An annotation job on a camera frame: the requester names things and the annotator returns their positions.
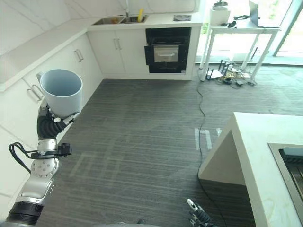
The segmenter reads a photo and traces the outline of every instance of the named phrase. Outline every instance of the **drawer handle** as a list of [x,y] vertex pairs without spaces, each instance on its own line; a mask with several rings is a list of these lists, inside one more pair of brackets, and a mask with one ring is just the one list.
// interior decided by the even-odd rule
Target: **drawer handle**
[[114,44],[115,44],[115,49],[118,50],[116,39],[113,39],[113,40],[114,40]]
[[38,98],[38,100],[36,100],[37,102],[41,101],[41,98],[39,97],[39,95],[37,95],[37,93],[35,91],[33,91],[31,88],[27,89],[28,93],[29,93],[29,91],[31,91]]
[[159,53],[158,56],[160,56],[160,57],[172,57],[172,56],[175,56],[175,53]]
[[[35,89],[34,89],[34,88],[36,88],[36,89],[41,93],[41,96],[39,96],[39,95],[35,92]],[[34,92],[38,97],[40,97],[41,100],[44,98],[44,94],[43,94],[43,92],[41,91],[41,89],[38,87],[38,85],[33,84],[33,85],[32,85],[32,90],[33,90],[33,92]]]
[[79,52],[79,55],[80,55],[80,57],[81,57],[80,60],[81,60],[81,61],[84,60],[84,57],[83,57],[83,55],[82,55],[82,53],[81,53],[81,50],[77,49],[76,51]]
[[81,57],[79,56],[79,54],[78,54],[78,51],[74,51],[74,53],[77,55],[77,57],[78,57],[78,62],[81,62],[82,60],[81,60]]
[[117,41],[118,41],[118,47],[119,47],[119,49],[122,50],[121,45],[120,45],[120,39],[117,39]]

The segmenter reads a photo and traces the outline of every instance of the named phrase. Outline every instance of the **faucet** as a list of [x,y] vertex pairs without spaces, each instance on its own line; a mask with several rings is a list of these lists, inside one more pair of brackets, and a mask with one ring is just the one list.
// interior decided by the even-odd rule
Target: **faucet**
[[128,15],[129,15],[129,9],[128,9],[128,0],[126,0],[126,9],[125,9],[125,14],[126,14],[126,17],[128,17]]

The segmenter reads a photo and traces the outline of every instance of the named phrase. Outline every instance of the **floor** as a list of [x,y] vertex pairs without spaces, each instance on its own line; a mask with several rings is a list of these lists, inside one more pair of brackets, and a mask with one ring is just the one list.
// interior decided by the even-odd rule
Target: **floor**
[[[197,70],[192,81],[103,80],[62,140],[71,143],[73,155],[61,159],[38,226],[84,227],[143,218],[151,225],[190,227],[186,199],[192,198],[223,227],[197,178],[210,146],[201,134],[201,155],[195,135],[203,120],[197,86],[204,95],[202,130],[210,132],[213,144],[232,112],[303,115],[303,68],[261,67],[258,84],[240,89],[200,83]],[[202,185],[227,226],[254,226],[245,189]]]

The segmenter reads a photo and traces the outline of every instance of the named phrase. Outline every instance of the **metal sink basin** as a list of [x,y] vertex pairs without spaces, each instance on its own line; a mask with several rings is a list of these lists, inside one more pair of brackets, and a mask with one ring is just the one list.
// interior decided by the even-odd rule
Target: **metal sink basin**
[[133,23],[144,23],[147,19],[147,16],[143,16],[142,21],[138,21],[138,16],[134,17],[125,17],[120,24],[133,24]]
[[105,18],[102,18],[102,19],[98,20],[93,25],[114,25],[114,24],[120,24],[120,22],[124,18],[125,17],[105,17]]

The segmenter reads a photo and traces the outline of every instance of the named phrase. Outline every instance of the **cabinet door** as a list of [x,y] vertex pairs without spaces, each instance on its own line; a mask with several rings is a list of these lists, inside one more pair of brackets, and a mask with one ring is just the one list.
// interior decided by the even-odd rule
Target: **cabinet door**
[[[29,178],[29,173],[24,169],[19,163],[15,161],[13,156],[9,152],[9,144],[19,141],[18,138],[11,135],[10,132],[0,127],[0,204],[2,207],[6,205],[5,208],[8,208],[7,205],[9,204],[10,200],[14,200],[15,196],[22,188],[25,181]],[[25,150],[31,150],[30,147],[23,144]],[[25,157],[25,155],[15,149],[16,154],[18,157],[24,162],[24,164],[30,168],[32,164],[32,160]]]
[[116,30],[126,73],[149,73],[145,61],[145,29]]
[[89,41],[102,73],[124,73],[115,31],[90,31]]
[[103,77],[87,35],[84,34],[72,42],[72,46],[82,59],[79,63],[81,67],[79,76],[83,81],[83,105],[85,105]]
[[77,60],[76,52],[71,45],[67,45],[55,55],[47,59],[41,65],[33,69],[23,77],[29,86],[33,84],[39,85],[37,73],[47,72],[54,69],[70,70],[75,73],[81,73],[80,64]]
[[28,90],[24,80],[17,81],[3,94],[2,126],[31,149],[37,149],[37,116],[41,102]]

